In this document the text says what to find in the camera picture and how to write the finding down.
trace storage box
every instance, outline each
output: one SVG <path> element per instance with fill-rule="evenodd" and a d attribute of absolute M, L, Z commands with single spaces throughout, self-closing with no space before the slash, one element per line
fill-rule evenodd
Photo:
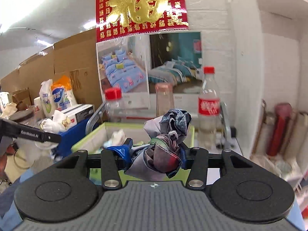
<path fill-rule="evenodd" d="M 94 107 L 92 104 L 77 104 L 62 110 L 62 113 L 70 119 L 70 127 L 73 127 L 84 119 L 90 118 L 94 113 Z"/>
<path fill-rule="evenodd" d="M 89 154 L 93 154 L 97 151 L 105 141 L 109 140 L 114 131 L 119 131 L 122 129 L 125 133 L 126 138 L 132 138 L 134 143 L 138 143 L 143 141 L 144 143 L 148 143 L 150 141 L 150 137 L 147 132 L 143 129 L 143 124 L 130 124 L 130 123 L 114 123 L 114 122 L 104 122 L 97 129 L 88 134 L 81 141 L 76 143 L 71 151 L 72 153 L 76 152 L 80 149 L 85 149 Z M 195 127 L 190 126 L 188 131 L 188 135 L 184 140 L 184 143 L 187 147 L 194 146 L 194 138 L 195 138 Z M 169 179 L 167 176 L 164 180 L 181 180 L 184 184 L 188 178 L 190 170 L 179 169 L 177 174 Z M 125 185 L 127 180 L 140 180 L 138 178 L 125 175 L 123 171 L 119 171 L 119 175 L 122 181 L 122 184 Z M 91 169 L 90 170 L 90 179 L 95 184 L 101 184 L 101 171 L 100 169 Z"/>

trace plastic bag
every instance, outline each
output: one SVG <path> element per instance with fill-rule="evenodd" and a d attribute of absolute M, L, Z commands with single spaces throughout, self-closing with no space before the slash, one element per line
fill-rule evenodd
<path fill-rule="evenodd" d="M 53 101 L 50 87 L 52 85 L 52 80 L 44 81 L 41 84 L 41 90 L 39 91 L 39 96 L 42 102 L 42 108 L 44 114 L 47 118 L 52 117 L 54 111 L 56 110 L 56 104 Z"/>
<path fill-rule="evenodd" d="M 51 85 L 53 101 L 56 109 L 62 111 L 77 104 L 70 79 L 62 76 L 59 80 Z"/>

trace cardboard box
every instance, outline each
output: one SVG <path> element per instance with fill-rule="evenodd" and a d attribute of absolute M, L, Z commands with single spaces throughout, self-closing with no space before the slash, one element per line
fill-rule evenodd
<path fill-rule="evenodd" d="M 43 81 L 56 81 L 65 74 L 71 78 L 77 102 L 93 104 L 98 108 L 102 97 L 95 44 L 95 29 L 55 43 L 31 56 L 22 62 L 18 69 L 1 79 L 2 91 L 12 93 L 28 88 L 33 104 L 33 99 L 39 96 Z"/>

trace pillow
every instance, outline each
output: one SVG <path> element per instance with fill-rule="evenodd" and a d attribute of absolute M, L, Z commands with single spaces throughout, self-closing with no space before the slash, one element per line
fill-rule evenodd
<path fill-rule="evenodd" d="M 111 54 L 108 54 L 108 55 L 105 55 L 105 56 L 102 57 L 103 61 L 108 61 L 110 59 L 112 59 Z"/>
<path fill-rule="evenodd" d="M 122 54 L 124 54 L 125 53 L 125 51 L 123 50 L 123 49 L 116 49 L 115 50 L 115 54 L 116 55 L 122 55 Z"/>
<path fill-rule="evenodd" d="M 116 63 L 118 63 L 118 60 L 116 58 L 110 59 L 108 61 L 104 61 L 105 68 L 108 68 L 110 65 L 116 64 Z"/>
<path fill-rule="evenodd" d="M 117 63 L 115 66 L 116 66 L 116 69 L 123 69 L 124 68 L 123 63 Z"/>
<path fill-rule="evenodd" d="M 122 55 L 118 55 L 118 61 L 123 61 L 124 59 L 127 59 L 126 53 L 123 53 Z"/>

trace blue bedding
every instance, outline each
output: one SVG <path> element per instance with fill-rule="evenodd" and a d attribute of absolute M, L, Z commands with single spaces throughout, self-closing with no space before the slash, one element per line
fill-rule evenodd
<path fill-rule="evenodd" d="M 123 93 L 127 93 L 140 83 L 146 82 L 145 72 L 135 61 L 128 59 L 125 50 L 115 50 L 115 55 L 115 58 L 111 58 L 111 54 L 101 58 L 112 87 L 119 87 Z"/>

